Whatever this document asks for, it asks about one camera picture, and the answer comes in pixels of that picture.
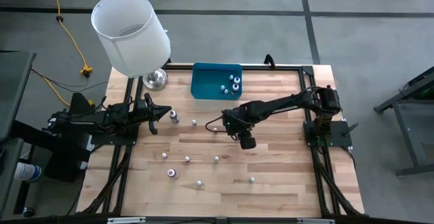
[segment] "white lamp shade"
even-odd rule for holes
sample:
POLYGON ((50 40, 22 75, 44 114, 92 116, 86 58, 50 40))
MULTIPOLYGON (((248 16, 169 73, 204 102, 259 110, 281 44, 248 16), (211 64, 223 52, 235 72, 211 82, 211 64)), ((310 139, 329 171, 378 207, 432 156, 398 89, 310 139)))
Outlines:
POLYGON ((156 71, 170 57, 170 40, 148 0, 101 0, 92 26, 111 65, 128 77, 156 71))

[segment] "white bottle cap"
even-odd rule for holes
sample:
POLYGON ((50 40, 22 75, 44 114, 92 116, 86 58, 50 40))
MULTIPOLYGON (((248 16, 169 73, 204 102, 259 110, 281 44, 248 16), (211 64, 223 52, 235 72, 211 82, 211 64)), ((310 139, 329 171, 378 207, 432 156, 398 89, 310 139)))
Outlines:
POLYGON ((176 117, 176 112, 175 112, 175 111, 170 111, 170 112, 169 112, 169 116, 170 116, 171 118, 175 118, 175 117, 176 117))
POLYGON ((167 175, 168 175, 169 177, 174 177, 174 176, 176 175, 176 171, 175 171, 174 169, 169 169, 169 170, 167 171, 167 175))
POLYGON ((238 89, 239 89, 238 84, 233 84, 233 86, 232 86, 232 91, 233 91, 233 92, 238 92, 238 89))

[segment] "yellow extension cord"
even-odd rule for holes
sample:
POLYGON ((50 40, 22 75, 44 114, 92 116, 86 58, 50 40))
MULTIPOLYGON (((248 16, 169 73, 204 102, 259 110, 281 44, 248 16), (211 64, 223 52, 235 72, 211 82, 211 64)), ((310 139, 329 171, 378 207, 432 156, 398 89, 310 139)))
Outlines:
MULTIPOLYGON (((57 12, 58 12, 58 17, 61 17, 61 15, 60 15, 60 2, 59 2, 59 0, 56 0, 56 3, 57 3, 57 12)), ((80 54, 81 59, 83 59, 84 67, 83 67, 83 69, 81 70, 81 73, 84 74, 84 75, 85 75, 85 74, 89 74, 89 73, 91 73, 91 72, 92 72, 92 68, 89 67, 89 66, 87 65, 86 59, 84 58, 83 53, 81 53, 81 50, 79 49, 77 43, 75 42, 74 37, 71 35, 71 33, 69 32, 69 30, 66 28, 66 26, 62 23, 61 19, 59 19, 58 22, 59 22, 60 26, 62 26, 63 29, 66 31, 66 33, 68 33, 68 36, 71 38, 71 41, 73 41, 73 43, 74 43, 75 49, 76 49, 76 50, 78 51, 78 53, 80 54)), ((57 95, 57 97, 60 99, 60 101, 62 101, 65 105, 70 106, 70 104, 67 103, 67 102, 65 101, 65 99, 63 99, 63 98, 61 97, 61 95, 60 95, 59 92, 54 88, 54 86, 52 85, 52 83, 51 83, 48 79, 46 79, 46 78, 44 78, 44 77, 43 77, 43 79, 45 80, 45 82, 47 82, 47 84, 50 86, 50 88, 53 90, 53 92, 56 93, 56 95, 57 95)))

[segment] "lamp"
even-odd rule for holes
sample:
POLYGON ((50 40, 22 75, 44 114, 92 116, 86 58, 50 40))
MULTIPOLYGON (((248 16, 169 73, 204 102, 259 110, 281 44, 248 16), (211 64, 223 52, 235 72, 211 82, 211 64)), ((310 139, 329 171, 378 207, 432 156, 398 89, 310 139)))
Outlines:
POLYGON ((147 75, 144 85, 161 90, 167 74, 170 40, 148 0, 101 0, 92 11, 92 26, 111 65, 129 78, 147 75))

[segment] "blue tray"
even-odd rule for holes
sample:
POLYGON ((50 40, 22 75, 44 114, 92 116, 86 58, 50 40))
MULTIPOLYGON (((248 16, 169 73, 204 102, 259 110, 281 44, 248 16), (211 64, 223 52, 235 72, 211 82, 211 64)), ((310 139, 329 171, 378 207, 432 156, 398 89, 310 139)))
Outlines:
POLYGON ((243 92, 243 67, 239 64, 212 64, 195 63, 191 78, 191 95, 196 99, 212 100, 238 100, 243 92), (232 93, 233 82, 229 76, 239 77, 239 89, 232 93), (224 85, 229 90, 228 94, 222 92, 220 87, 224 85))

